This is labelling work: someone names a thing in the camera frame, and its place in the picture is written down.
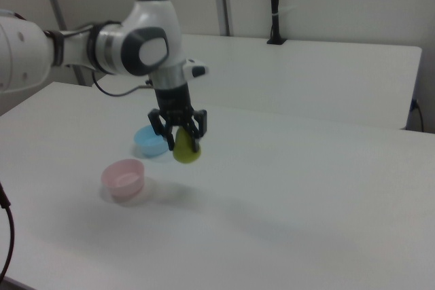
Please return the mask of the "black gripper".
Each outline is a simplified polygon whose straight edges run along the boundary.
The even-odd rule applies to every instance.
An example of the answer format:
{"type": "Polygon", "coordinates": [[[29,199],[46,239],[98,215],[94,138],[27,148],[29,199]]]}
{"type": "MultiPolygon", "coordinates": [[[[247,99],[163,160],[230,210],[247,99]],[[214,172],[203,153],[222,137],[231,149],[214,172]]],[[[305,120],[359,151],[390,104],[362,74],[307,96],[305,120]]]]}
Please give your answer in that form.
{"type": "Polygon", "coordinates": [[[157,89],[155,94],[159,109],[152,109],[147,115],[154,133],[162,136],[173,151],[173,127],[184,126],[192,151],[198,153],[200,141],[207,132],[207,111],[193,110],[188,84],[170,90],[157,89]]]}

